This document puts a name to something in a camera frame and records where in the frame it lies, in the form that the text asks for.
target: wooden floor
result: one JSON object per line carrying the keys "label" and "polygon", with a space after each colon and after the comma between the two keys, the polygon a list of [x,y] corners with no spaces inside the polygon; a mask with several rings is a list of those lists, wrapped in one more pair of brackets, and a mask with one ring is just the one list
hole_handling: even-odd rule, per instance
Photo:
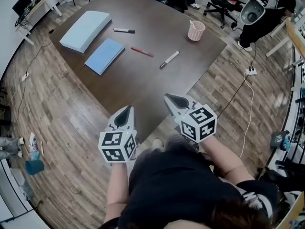
{"label": "wooden floor", "polygon": [[[222,30],[217,15],[202,15],[206,1],[199,0],[202,8],[189,9],[185,14],[202,21],[228,45],[189,94],[201,103],[209,104],[219,115],[243,82],[254,51],[247,53],[237,46],[236,39],[241,31],[232,31],[229,19],[228,26]],[[75,7],[72,2],[59,6],[62,17],[55,12],[49,13],[30,36],[35,46],[24,43],[17,52],[4,77],[9,93],[7,102],[17,90],[10,103],[13,122],[24,89],[24,82],[18,84],[40,47],[50,43],[47,36],[40,35],[60,26],[87,2],[77,0]],[[291,60],[291,46],[281,48],[270,58],[265,56],[284,37],[284,33],[284,30],[280,31],[273,39],[265,36],[256,43],[253,66],[258,75],[248,78],[254,90],[254,100],[242,160],[252,174],[269,158],[271,133],[281,129],[289,103],[292,73],[285,67]],[[28,139],[33,132],[38,143],[43,142],[45,152],[45,157],[42,157],[45,171],[34,177],[26,176],[34,191],[34,205],[43,200],[40,213],[54,228],[95,229],[105,216],[110,173],[97,144],[99,132],[104,130],[109,114],[82,85],[52,44],[41,49],[28,72],[30,77],[26,80],[19,118],[11,128],[13,136],[26,139],[24,157],[14,159],[12,165],[23,169],[24,161],[29,159]],[[237,155],[242,151],[251,96],[251,90],[243,84],[218,119],[217,138]],[[175,126],[168,116],[140,150],[150,146],[155,137],[165,140]]]}

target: marker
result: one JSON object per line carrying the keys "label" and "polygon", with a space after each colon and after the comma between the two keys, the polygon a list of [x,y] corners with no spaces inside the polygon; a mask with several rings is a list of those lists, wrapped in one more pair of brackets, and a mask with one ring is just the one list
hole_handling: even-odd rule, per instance
{"label": "marker", "polygon": [[140,53],[143,53],[147,56],[150,56],[153,58],[153,54],[152,53],[149,53],[149,52],[146,52],[146,51],[143,51],[142,49],[139,49],[139,48],[135,48],[135,47],[130,47],[132,50],[136,51],[136,52],[140,52]]}
{"label": "marker", "polygon": [[114,28],[113,30],[118,32],[135,33],[135,30],[129,30],[129,29]]}
{"label": "marker", "polygon": [[163,69],[170,61],[172,61],[177,55],[179,51],[176,51],[171,57],[169,57],[163,64],[160,65],[160,69]]}

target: table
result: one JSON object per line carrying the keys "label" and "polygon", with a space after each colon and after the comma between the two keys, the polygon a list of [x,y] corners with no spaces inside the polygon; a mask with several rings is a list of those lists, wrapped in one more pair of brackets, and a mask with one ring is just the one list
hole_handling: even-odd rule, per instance
{"label": "table", "polygon": [[[27,20],[42,4],[47,4],[48,7],[51,10],[55,10],[59,16],[62,16],[62,13],[60,12],[60,10],[57,8],[56,4],[54,2],[51,2],[50,0],[41,0],[39,3],[37,3],[35,5],[35,7],[29,12],[29,14],[24,18],[25,20]],[[30,30],[28,28],[23,28],[24,31],[20,30],[21,26],[17,25],[15,27],[15,31],[17,31],[27,42],[29,42],[32,46],[35,45],[35,43],[27,37],[27,35],[31,34]]]}
{"label": "table", "polygon": [[[112,21],[85,53],[63,47],[60,39],[88,10],[109,13]],[[110,114],[126,105],[134,106],[137,138],[142,142],[169,114],[164,94],[186,94],[226,46],[208,29],[200,41],[189,40],[189,19],[154,0],[93,0],[68,18],[50,39]],[[135,34],[114,32],[114,27],[134,29]],[[106,38],[124,44],[125,51],[98,75],[84,63]],[[131,46],[150,52],[154,57],[132,51]],[[160,70],[159,66],[177,50],[180,54]]]}

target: electrical outlet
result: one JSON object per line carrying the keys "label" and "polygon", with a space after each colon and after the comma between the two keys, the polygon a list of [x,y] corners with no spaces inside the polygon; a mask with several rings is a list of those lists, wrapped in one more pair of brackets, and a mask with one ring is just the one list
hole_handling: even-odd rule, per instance
{"label": "electrical outlet", "polygon": [[249,74],[249,75],[256,75],[257,74],[256,69],[251,70],[250,73],[249,73],[249,70],[247,70],[246,73]]}
{"label": "electrical outlet", "polygon": [[25,79],[27,79],[29,77],[29,75],[30,74],[26,72],[25,75],[22,77],[21,81],[23,82]]}

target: blue notebook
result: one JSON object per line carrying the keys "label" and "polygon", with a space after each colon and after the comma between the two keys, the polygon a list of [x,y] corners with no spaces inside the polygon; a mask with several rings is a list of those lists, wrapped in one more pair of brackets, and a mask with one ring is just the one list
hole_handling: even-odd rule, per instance
{"label": "blue notebook", "polygon": [[87,59],[85,64],[101,75],[124,48],[124,45],[107,38]]}

